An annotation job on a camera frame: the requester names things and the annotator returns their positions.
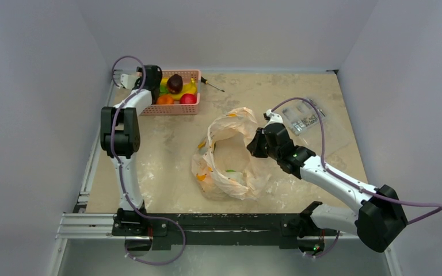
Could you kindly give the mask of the dark maroon fake fruit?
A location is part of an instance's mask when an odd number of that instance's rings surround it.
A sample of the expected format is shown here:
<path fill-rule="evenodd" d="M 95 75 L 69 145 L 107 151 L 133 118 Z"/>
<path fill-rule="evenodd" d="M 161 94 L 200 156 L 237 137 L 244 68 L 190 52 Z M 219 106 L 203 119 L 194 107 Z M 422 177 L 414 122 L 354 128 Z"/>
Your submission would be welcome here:
<path fill-rule="evenodd" d="M 166 82 L 166 88 L 170 94 L 179 94 L 183 89 L 184 83 L 181 75 L 174 74 Z"/>

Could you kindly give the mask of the yellow fake banana bunch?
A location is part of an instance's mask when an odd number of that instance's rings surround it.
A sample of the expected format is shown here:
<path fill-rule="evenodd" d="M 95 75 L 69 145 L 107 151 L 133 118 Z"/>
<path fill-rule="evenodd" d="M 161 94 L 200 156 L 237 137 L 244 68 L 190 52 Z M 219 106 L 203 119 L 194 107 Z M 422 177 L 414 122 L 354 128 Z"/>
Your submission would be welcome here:
<path fill-rule="evenodd" d="M 166 82 L 167 78 L 163 78 L 161 84 L 166 85 Z M 197 94 L 197 82 L 194 78 L 191 78 L 189 83 L 184 83 L 183 89 L 179 94 L 169 93 L 168 95 L 171 95 L 175 101 L 179 101 L 180 98 L 186 93 L 195 94 L 195 95 Z"/>

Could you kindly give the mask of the translucent plastic bag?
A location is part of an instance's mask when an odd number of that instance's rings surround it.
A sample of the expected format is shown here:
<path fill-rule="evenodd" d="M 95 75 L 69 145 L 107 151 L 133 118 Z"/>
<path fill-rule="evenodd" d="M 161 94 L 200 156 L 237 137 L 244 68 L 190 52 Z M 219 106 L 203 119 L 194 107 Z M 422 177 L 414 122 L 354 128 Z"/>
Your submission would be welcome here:
<path fill-rule="evenodd" d="M 267 159 L 252 157 L 247 145 L 258 122 L 248 108 L 216 118 L 192 156 L 191 171 L 203 195 L 211 200 L 257 200 L 271 177 Z"/>

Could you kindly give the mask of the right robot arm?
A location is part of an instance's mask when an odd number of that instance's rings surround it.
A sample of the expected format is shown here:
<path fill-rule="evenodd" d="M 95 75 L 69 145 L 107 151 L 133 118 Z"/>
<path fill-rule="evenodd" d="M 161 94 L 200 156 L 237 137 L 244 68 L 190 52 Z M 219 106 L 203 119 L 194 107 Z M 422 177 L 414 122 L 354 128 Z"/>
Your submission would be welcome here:
<path fill-rule="evenodd" d="M 274 159 L 285 173 L 319 186 L 346 205 L 311 203 L 299 215 L 301 236 L 333 229 L 356 235 L 371 250 L 384 252 L 408 225 L 392 187 L 359 182 L 324 164 L 314 151 L 295 145 L 281 123 L 258 128 L 246 148 L 251 156 Z"/>

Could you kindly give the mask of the green fake mango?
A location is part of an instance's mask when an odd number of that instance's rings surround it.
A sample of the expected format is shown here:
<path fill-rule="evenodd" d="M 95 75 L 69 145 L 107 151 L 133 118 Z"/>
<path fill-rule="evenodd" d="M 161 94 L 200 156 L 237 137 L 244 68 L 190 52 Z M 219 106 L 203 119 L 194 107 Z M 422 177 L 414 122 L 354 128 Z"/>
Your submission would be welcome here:
<path fill-rule="evenodd" d="M 162 96 L 162 95 L 166 95 L 166 94 L 169 94 L 169 90 L 166 87 L 166 85 L 161 84 L 159 87 L 159 95 Z"/>

